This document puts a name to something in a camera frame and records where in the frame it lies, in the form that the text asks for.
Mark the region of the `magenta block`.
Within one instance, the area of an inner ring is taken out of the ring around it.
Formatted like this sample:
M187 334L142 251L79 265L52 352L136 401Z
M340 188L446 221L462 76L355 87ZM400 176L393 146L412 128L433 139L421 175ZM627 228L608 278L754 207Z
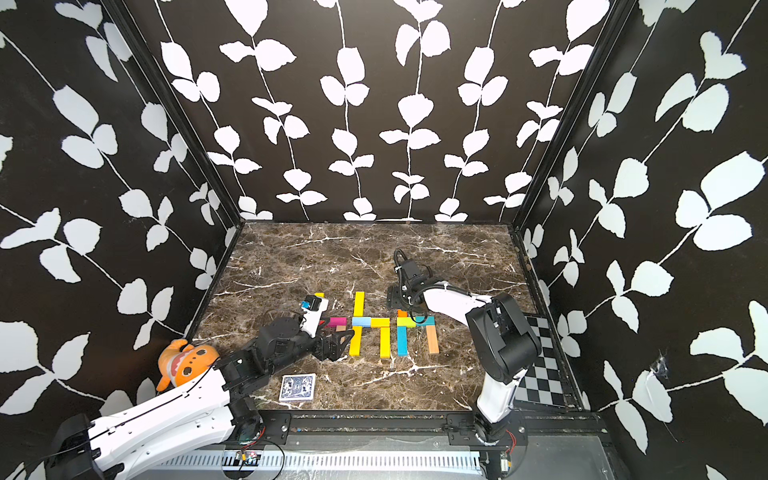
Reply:
M329 328L345 328L347 326L346 317L331 317L328 322Z

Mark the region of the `teal short block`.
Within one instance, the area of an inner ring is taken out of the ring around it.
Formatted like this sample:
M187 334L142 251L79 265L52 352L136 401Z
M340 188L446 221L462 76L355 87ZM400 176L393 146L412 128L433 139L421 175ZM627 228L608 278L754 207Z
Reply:
M415 317L414 322L417 326L434 326L435 325L435 319L433 316Z

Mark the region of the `light blue short block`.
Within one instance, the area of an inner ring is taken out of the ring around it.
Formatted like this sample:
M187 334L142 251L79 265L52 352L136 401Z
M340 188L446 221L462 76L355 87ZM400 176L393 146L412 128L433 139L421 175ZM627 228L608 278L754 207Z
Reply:
M353 327L371 328L372 327L372 318L371 317L353 317L352 318L352 326Z

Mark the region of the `lime green short block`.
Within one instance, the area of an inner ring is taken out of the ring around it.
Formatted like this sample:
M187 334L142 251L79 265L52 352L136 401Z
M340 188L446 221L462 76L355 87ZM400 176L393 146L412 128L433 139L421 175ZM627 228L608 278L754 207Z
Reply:
M403 328L414 328L417 323L411 317L398 317L397 326Z

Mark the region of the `amber short block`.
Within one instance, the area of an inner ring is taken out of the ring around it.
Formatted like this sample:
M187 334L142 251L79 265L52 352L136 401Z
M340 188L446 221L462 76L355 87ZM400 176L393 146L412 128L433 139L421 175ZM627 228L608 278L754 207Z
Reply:
M371 318L370 320L370 328L372 329L389 329L390 327L390 318Z

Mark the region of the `amber long block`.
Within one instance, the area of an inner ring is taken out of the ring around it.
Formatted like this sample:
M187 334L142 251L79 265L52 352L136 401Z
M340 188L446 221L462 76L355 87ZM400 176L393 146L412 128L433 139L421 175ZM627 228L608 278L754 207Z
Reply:
M390 359L391 358L391 328L381 327L379 329L379 333L380 333L379 356L381 359Z

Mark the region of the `cyan long block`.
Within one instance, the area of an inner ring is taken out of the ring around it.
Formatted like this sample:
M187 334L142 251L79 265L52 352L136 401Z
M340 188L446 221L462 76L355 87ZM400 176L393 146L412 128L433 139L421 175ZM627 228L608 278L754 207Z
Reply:
M408 328L404 326L397 327L397 355L399 357L407 357L408 353Z

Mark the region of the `natural wood long block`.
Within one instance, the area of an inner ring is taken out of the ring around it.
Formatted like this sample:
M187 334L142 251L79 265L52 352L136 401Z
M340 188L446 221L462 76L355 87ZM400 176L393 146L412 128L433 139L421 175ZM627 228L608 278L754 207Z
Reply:
M439 350L437 329L435 325L427 325L425 327L427 335L428 352L430 355L437 355Z

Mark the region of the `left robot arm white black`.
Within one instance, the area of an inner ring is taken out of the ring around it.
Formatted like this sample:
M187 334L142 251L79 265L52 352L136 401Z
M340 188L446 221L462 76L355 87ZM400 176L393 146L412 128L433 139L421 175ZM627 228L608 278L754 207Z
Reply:
M336 361L353 331L313 334L281 317L201 375L140 405L95 420L65 420L42 464L48 479L132 479L178 455L261 428L251 395L307 355Z

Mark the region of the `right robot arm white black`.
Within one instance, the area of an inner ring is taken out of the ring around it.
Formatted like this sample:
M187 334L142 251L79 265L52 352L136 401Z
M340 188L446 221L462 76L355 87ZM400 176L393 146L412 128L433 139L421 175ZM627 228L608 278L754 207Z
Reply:
M468 328L485 371L476 422L489 436L512 413L522 379L543 352L538 335L512 296L479 295L456 287L401 249L394 251L393 261L397 282L387 291L390 308L404 311L418 324L437 313Z

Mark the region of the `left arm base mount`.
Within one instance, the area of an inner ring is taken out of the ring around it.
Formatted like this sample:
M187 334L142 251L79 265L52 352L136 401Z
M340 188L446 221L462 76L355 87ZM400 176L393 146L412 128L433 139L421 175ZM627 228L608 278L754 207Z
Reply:
M292 416L288 411L257 411L238 424L235 439L241 445L260 440L283 446L288 437L291 420Z

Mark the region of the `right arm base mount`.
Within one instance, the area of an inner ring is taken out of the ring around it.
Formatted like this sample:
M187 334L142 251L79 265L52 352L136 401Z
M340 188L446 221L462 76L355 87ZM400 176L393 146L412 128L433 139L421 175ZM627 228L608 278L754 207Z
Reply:
M450 413L442 429L451 445L502 450L528 445L524 418L515 411L496 423L489 422L480 413Z

